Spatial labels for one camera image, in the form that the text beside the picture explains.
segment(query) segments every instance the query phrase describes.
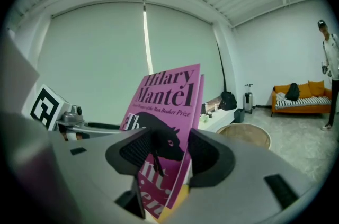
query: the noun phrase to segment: black backpack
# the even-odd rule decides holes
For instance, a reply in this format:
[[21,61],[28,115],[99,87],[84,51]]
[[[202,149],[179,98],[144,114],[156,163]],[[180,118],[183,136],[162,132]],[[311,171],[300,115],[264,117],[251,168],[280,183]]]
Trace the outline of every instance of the black backpack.
[[221,102],[219,104],[219,108],[223,110],[232,110],[237,108],[237,101],[231,92],[221,92]]
[[287,91],[285,98],[287,100],[291,100],[291,101],[297,101],[299,98],[299,88],[298,85],[296,83],[292,83],[290,86],[290,89]]

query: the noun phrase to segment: white table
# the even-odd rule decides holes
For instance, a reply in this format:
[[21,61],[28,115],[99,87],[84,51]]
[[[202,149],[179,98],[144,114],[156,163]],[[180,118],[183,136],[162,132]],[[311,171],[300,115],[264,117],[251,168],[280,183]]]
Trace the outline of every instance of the white table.
[[229,125],[234,120],[236,110],[237,108],[227,111],[219,109],[216,112],[212,112],[212,118],[209,118],[207,122],[200,121],[198,129],[217,132],[221,127]]

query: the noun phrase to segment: man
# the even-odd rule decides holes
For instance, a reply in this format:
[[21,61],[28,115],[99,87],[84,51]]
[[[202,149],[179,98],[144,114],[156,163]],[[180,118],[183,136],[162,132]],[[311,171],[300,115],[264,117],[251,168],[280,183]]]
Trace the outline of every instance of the man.
[[328,27],[323,20],[318,21],[318,27],[320,32],[324,35],[323,48],[326,56],[326,64],[331,71],[332,77],[332,102],[331,112],[329,114],[328,124],[322,127],[322,130],[328,131],[332,128],[336,101],[339,93],[339,38],[335,34],[328,32]]

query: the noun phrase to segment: sofa cushion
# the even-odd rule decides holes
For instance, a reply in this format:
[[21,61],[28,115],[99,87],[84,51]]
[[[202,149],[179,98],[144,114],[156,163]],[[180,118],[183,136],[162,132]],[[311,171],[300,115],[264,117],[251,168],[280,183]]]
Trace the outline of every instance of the sofa cushion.
[[300,91],[300,94],[299,94],[300,99],[312,97],[312,93],[311,93],[311,90],[309,89],[308,84],[298,85],[298,88],[299,88],[299,91]]
[[277,93],[282,92],[282,93],[286,94],[287,91],[290,89],[290,86],[291,86],[291,84],[290,85],[286,85],[286,86],[275,86],[274,90]]
[[312,97],[306,99],[298,99],[297,101],[277,101],[275,108],[281,109],[311,105],[331,105],[331,100],[327,97]]
[[321,97],[325,94],[325,82],[312,82],[308,81],[309,89],[311,90],[311,93],[315,97]]

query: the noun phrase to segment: concrete floor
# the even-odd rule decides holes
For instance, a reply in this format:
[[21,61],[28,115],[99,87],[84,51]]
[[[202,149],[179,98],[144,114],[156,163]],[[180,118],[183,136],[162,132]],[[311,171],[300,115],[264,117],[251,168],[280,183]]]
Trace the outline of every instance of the concrete floor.
[[292,166],[320,182],[331,170],[339,149],[339,115],[332,131],[320,128],[327,123],[328,114],[274,114],[270,109],[255,109],[245,114],[244,123],[257,125],[271,137],[270,150]]

